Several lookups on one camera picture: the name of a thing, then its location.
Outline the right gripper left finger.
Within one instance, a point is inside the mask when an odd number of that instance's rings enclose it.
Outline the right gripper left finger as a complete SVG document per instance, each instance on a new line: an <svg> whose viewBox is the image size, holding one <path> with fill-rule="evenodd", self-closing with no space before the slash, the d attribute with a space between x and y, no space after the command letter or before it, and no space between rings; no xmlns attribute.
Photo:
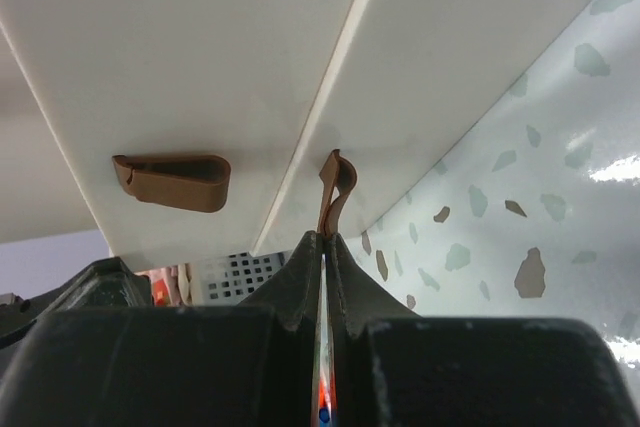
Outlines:
<svg viewBox="0 0 640 427"><path fill-rule="evenodd" d="M1 382L5 426L313 426L322 243L235 306L39 318Z"/></svg>

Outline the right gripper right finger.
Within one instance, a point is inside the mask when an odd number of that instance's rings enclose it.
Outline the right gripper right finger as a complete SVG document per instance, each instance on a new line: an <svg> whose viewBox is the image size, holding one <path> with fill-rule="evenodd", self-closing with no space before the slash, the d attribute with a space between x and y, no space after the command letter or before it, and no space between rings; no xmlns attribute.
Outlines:
<svg viewBox="0 0 640 427"><path fill-rule="evenodd" d="M608 346L560 318L422 317L324 242L338 426L635 426Z"/></svg>

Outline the white laundry basket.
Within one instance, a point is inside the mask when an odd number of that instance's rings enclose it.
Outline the white laundry basket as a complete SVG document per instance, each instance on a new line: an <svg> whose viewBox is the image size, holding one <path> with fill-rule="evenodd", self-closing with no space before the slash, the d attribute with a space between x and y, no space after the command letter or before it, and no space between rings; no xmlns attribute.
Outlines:
<svg viewBox="0 0 640 427"><path fill-rule="evenodd" d="M243 252L191 263L192 304L236 305L279 272L290 255L286 251L253 257Z"/></svg>

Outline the pink printed t-shirt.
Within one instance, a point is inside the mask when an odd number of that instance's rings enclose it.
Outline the pink printed t-shirt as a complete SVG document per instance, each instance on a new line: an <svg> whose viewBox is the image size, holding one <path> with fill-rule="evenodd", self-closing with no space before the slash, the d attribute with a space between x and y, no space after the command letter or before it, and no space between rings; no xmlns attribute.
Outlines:
<svg viewBox="0 0 640 427"><path fill-rule="evenodd" d="M175 307L182 303L178 286L178 267L170 266L146 272L151 284L153 302L156 306Z"/></svg>

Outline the brown bottom drawer handle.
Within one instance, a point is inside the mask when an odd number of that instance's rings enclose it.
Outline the brown bottom drawer handle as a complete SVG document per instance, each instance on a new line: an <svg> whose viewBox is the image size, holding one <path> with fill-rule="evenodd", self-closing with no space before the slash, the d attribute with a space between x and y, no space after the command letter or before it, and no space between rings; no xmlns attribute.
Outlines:
<svg viewBox="0 0 640 427"><path fill-rule="evenodd" d="M339 231L342 210L357 185L354 165L334 149L319 172L323 184L317 232L325 239Z"/></svg>

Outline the white drawer cabinet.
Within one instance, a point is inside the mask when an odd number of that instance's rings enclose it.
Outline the white drawer cabinet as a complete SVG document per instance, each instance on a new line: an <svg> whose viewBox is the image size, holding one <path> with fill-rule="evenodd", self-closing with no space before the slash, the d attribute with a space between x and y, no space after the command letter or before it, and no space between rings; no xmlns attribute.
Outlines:
<svg viewBox="0 0 640 427"><path fill-rule="evenodd" d="M131 268L293 247L334 149L341 220L392 207L592 0L1 0L18 64ZM217 155L215 213L143 203L112 158Z"/></svg>

